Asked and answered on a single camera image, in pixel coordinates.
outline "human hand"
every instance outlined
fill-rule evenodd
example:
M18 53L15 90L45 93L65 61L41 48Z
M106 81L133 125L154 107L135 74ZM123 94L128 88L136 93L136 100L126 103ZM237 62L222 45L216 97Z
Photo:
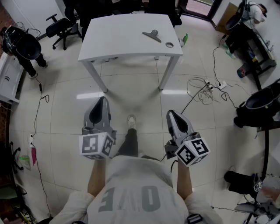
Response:
M271 189L263 187L262 190L263 194L272 199L272 201L276 201L278 196L280 195L280 190L278 189Z

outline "forearm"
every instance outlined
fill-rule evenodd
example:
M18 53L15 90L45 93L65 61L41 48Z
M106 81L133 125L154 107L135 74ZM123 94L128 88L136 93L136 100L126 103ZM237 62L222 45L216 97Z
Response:
M96 197L105 186L106 160L95 160L87 192Z
M189 168L178 159L177 193L185 200L193 192Z

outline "person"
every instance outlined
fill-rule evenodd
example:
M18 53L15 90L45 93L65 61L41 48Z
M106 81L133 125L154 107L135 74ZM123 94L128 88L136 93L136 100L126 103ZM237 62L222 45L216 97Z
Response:
M170 171L159 160L143 153L138 157L135 116L128 116L127 124L125 141L108 170L105 159L95 160L87 192L71 193L50 224L184 224L190 214L200 214L200 223L222 224L214 209L193 193L189 168L180 160L176 192Z
M250 11L245 11L241 18L241 24L237 25L228 36L223 46L227 49L226 53L233 59L235 59L234 52L239 48L245 41L252 37L254 27L256 24L264 22L266 17L267 9L263 4L256 4L249 2Z
M32 66L30 60L24 58L23 56L21 56L15 48L12 48L12 49L9 49L8 46L7 46L7 42L5 41L5 37L4 37L4 34L7 30L7 27L3 27L2 30L0 31L0 36L2 37L3 41L2 41L2 50L12 56L14 55L19 63L21 64L21 66L23 66L23 68L28 72L28 77L29 78L35 78L38 76L38 73L36 72L36 70L34 69L34 67ZM13 42L14 39L18 38L17 36L11 36L10 39L11 41ZM38 58L35 59L38 63L38 65L40 67L44 67L46 68L48 65L47 65L47 62L44 60L43 58L43 55L40 54Z
M280 208L280 178L267 176L262 183L262 188L254 190L254 176L239 174L233 171L226 172L224 180L228 182L229 191L239 194L249 194L259 203L271 202L276 208Z

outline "table leg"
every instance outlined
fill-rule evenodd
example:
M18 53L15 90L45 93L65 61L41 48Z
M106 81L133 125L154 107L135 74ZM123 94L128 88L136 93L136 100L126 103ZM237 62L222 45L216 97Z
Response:
M159 89L164 89L169 76L171 75L177 61L179 60L180 56L172 56L168 62L164 75L162 77L161 83L159 84Z
M101 88L103 92L107 92L108 89L100 78L98 72L94 68L93 64L90 61L82 61L82 64L85 66L89 74L93 77L97 85Z

